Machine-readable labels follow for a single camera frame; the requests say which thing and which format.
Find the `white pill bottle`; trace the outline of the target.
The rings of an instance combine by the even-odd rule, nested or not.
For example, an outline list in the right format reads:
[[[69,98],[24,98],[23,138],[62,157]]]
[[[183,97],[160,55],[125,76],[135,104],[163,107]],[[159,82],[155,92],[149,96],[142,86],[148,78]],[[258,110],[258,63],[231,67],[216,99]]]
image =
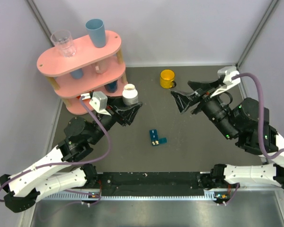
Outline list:
[[[138,103],[138,91],[134,84],[127,84],[124,86],[122,92],[123,102],[125,105],[130,106]]]

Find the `teal pill organizer box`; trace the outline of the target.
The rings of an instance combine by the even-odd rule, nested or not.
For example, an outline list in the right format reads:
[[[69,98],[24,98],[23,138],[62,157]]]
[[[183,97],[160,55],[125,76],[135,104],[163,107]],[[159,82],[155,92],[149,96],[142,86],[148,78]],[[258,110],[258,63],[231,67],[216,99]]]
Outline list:
[[[158,132],[157,132],[156,129],[150,130],[149,131],[149,135],[150,135],[151,145],[152,146],[158,146],[158,145],[167,143],[167,139],[166,138],[159,138]]]

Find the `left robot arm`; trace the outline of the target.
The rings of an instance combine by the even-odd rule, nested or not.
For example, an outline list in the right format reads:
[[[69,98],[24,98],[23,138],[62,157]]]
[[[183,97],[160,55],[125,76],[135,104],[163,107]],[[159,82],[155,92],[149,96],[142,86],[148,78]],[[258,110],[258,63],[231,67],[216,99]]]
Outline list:
[[[108,153],[90,161],[83,159],[103,136],[111,148],[108,131],[115,123],[131,125],[142,107],[142,102],[126,105],[121,96],[98,97],[95,92],[82,94],[79,101],[93,118],[92,122],[82,117],[72,118],[64,129],[66,138],[48,154],[18,174],[0,177],[0,191],[6,192],[0,202],[14,213],[23,212],[54,193],[98,185],[93,163]]]

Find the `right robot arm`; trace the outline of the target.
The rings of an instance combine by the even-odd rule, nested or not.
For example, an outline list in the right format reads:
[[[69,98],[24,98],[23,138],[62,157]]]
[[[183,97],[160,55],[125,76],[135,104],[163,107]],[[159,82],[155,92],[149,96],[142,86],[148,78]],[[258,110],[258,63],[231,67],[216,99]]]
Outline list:
[[[192,93],[172,90],[180,113],[194,106],[191,114],[203,112],[214,126],[228,139],[236,139],[235,145],[245,152],[262,157],[258,142],[258,101],[245,98],[239,105],[231,109],[223,102],[220,95],[214,95],[219,86],[214,82],[192,82],[188,85]],[[208,174],[201,174],[200,185],[205,189],[232,188],[238,183],[259,183],[274,185],[284,189],[284,152],[274,158],[270,164],[259,166],[233,166],[216,164]]]

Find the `dark blue faceted cup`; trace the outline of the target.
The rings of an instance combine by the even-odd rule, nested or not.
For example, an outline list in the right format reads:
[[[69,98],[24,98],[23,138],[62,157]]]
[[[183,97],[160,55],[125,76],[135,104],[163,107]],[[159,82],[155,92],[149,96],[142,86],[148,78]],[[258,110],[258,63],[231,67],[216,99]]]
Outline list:
[[[118,89],[118,82],[117,82],[117,80],[105,85],[105,90],[108,93],[114,93],[114,92],[117,91],[117,89]]]

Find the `yellow mug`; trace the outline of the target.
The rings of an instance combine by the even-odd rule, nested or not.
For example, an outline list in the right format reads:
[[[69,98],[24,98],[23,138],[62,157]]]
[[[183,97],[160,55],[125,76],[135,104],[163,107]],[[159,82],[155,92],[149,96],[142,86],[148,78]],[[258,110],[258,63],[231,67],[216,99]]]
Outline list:
[[[166,69],[160,73],[160,86],[165,89],[176,87],[175,73],[172,70]]]

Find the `pink three-tier wooden shelf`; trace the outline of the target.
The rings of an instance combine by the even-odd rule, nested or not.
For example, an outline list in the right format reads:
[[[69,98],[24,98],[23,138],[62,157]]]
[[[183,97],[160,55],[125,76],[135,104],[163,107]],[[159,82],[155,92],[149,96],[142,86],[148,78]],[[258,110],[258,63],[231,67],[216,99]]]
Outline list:
[[[62,99],[67,110],[74,115],[83,115],[87,111],[81,105],[79,96],[90,91],[102,91],[107,96],[121,96],[127,84],[125,62],[123,60],[119,34],[106,31],[106,45],[96,48],[88,35],[75,39],[76,53],[72,57],[63,57],[57,48],[43,52],[37,60],[38,70],[47,78],[55,93]],[[107,60],[108,68],[103,74],[95,72],[94,63]],[[82,69],[83,77],[73,79],[70,72]],[[105,85],[118,82],[118,89],[108,93]]]

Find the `small light blue cup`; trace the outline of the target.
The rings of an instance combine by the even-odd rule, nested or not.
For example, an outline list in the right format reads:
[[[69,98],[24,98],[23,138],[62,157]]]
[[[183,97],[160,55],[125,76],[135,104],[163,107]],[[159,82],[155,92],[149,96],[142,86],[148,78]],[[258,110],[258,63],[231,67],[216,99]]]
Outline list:
[[[82,69],[77,69],[77,70],[70,72],[70,75],[73,79],[80,79],[83,77],[84,73]]]

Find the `light blue plastic tumbler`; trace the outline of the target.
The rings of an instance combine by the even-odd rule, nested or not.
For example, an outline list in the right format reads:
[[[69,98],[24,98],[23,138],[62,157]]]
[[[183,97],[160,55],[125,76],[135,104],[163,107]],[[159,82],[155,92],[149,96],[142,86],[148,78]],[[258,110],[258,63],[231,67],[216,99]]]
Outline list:
[[[96,48],[106,45],[106,32],[104,22],[101,19],[91,19],[85,24],[88,35]]]

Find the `clear drinking glass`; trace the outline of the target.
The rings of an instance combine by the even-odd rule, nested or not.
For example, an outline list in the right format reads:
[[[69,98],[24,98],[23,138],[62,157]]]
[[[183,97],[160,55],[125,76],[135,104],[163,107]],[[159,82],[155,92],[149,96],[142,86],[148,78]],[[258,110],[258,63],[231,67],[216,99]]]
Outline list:
[[[59,30],[51,35],[51,41],[63,57],[72,57],[76,53],[71,32]]]

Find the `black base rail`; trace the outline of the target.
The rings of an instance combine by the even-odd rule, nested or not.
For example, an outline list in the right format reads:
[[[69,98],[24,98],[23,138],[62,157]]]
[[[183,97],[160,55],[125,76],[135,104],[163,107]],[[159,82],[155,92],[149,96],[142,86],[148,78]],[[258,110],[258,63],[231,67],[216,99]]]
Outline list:
[[[105,172],[98,178],[104,196],[197,196],[214,187],[199,172]]]

